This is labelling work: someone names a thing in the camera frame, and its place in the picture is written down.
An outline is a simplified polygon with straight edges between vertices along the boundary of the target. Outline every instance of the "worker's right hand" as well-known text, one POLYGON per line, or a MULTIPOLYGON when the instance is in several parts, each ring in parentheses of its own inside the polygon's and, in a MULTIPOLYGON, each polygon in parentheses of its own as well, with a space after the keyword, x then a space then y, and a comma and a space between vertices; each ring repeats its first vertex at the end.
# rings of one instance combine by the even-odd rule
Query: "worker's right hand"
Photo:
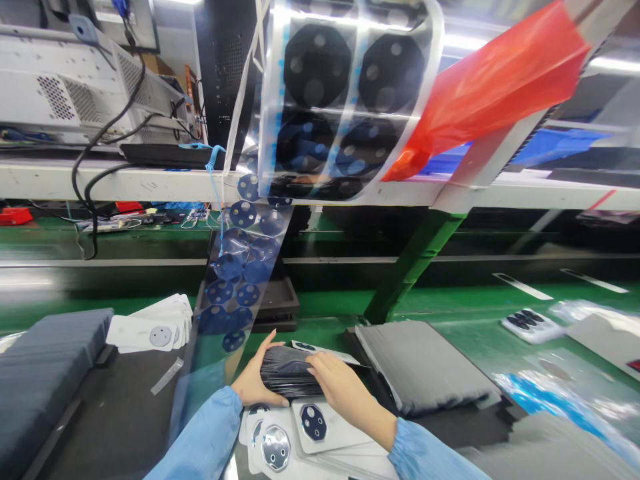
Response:
POLYGON ((316 353, 307 362, 331 408, 391 451, 397 419, 378 404, 356 373, 332 353, 316 353))

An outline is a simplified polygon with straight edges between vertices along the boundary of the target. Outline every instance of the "clear plastic bag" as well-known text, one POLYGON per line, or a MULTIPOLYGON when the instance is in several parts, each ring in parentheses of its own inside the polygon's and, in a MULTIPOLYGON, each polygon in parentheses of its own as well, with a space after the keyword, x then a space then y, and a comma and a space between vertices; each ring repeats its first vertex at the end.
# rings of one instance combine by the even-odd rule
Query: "clear plastic bag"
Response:
POLYGON ((573 95, 591 46, 556 0, 438 74, 425 112, 383 181, 573 95))
POLYGON ((640 315, 598 305, 588 300, 562 300, 549 308, 549 313, 567 323, 578 323, 590 315, 597 314, 613 321, 624 319, 640 320, 640 315))
POLYGON ((561 386, 552 376, 523 370, 517 375, 495 375, 494 380, 529 414, 548 411, 557 417, 571 420, 578 427, 602 440, 640 473, 638 446, 598 416, 583 398, 561 386))

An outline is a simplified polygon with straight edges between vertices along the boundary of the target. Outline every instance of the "white label strip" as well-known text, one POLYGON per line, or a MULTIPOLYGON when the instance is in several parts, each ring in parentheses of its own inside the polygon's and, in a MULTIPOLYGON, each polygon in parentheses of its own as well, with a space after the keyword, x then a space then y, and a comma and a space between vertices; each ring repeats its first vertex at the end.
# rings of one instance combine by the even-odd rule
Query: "white label strip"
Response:
POLYGON ((595 279, 593 277, 590 277, 588 275, 584 275, 583 273, 576 272, 576 271, 571 270, 571 269, 560 269, 560 271, 563 272, 563 273, 566 273, 568 275, 571 275, 572 277, 576 277, 576 278, 579 278, 579 279, 582 279, 582 280, 586 280, 589 283, 597 285, 598 287, 606 288, 607 290, 611 290, 611 291, 614 291, 616 293, 629 293, 629 290, 625 290, 624 288, 621 288, 621 287, 616 287, 615 285, 612 285, 612 284, 607 283, 607 282, 603 282, 602 280, 595 279))
POLYGON ((536 290, 535 288, 530 287, 516 280, 515 278, 508 276, 506 273, 492 273, 492 275, 516 287, 517 289, 520 289, 523 292, 530 294, 532 297, 536 297, 537 299, 540 299, 540 300, 553 300, 553 297, 550 297, 546 293, 542 293, 540 290, 536 290))
POLYGON ((182 368, 182 365, 184 365, 184 362, 182 361, 182 359, 176 358, 175 362, 169 368, 169 370, 167 370, 165 372, 165 374, 162 376, 162 378, 160 378, 160 380, 158 380, 158 383, 156 383, 151 388, 151 393, 154 394, 154 395, 157 395, 158 392, 160 392, 160 390, 162 390, 166 386, 166 384, 169 383, 169 380, 171 380, 173 378, 173 376, 176 373, 178 373, 178 370, 180 370, 182 368))

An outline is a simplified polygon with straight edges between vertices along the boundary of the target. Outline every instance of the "tape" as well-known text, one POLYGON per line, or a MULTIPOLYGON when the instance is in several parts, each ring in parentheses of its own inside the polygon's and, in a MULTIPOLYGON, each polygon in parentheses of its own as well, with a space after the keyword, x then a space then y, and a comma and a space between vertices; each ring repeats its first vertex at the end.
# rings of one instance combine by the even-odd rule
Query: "tape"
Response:
POLYGON ((169 383, 169 381, 173 378, 173 376, 176 373, 178 373, 178 370, 182 368, 182 365, 184 365, 184 362, 182 361, 182 359, 176 358, 175 362, 173 363, 172 366, 170 366, 169 370, 167 370, 165 374, 162 376, 162 378, 158 380, 158 383, 156 383, 151 388, 151 393, 154 395, 157 395, 160 392, 160 390, 162 390, 166 386, 166 384, 169 383))

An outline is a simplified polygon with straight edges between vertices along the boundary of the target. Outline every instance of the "blue circular lens cover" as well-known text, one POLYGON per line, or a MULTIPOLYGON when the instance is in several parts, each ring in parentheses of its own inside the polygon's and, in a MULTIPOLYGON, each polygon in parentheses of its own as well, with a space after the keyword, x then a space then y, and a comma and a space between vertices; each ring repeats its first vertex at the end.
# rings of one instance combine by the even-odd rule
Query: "blue circular lens cover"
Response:
POLYGON ((238 193, 244 200, 258 200, 258 177, 248 173, 238 180, 238 193))
POLYGON ((204 310, 200 316, 200 332, 208 335, 221 335, 229 330, 227 311, 219 305, 204 310))
POLYGON ((251 242, 249 248, 256 260, 269 260, 274 258, 277 252, 277 242, 269 237, 258 237, 251 242))
POLYGON ((229 218, 236 227, 248 228, 255 223, 258 215, 255 205, 246 201, 239 200, 231 206, 229 218))
POLYGON ((254 303, 258 301, 260 298, 260 290, 255 285, 246 284, 242 286, 238 290, 238 294, 235 296, 235 299, 238 302, 238 305, 242 305, 244 307, 250 307, 254 303))
POLYGON ((213 271, 222 280, 234 280, 242 274, 242 259, 239 255, 225 253, 213 264, 213 271))
POLYGON ((271 269, 260 260, 252 260, 245 265, 242 276, 247 283, 257 285, 258 283, 269 280, 271 269))
POLYGON ((205 293, 211 303, 222 305, 231 300, 233 285, 227 280, 216 280, 206 288, 205 293))
POLYGON ((243 260, 249 254, 249 235, 239 228, 231 228, 222 236, 222 251, 224 253, 240 254, 243 260))
POLYGON ((269 237, 275 237, 285 228, 285 219, 276 210, 260 217, 260 230, 269 237))
POLYGON ((250 326, 252 320, 251 310, 246 307, 237 308, 229 314, 229 329, 232 331, 242 330, 250 326))
POLYGON ((222 348, 226 352, 236 351, 242 346, 246 338, 247 336, 242 330, 229 332, 222 339, 222 348))

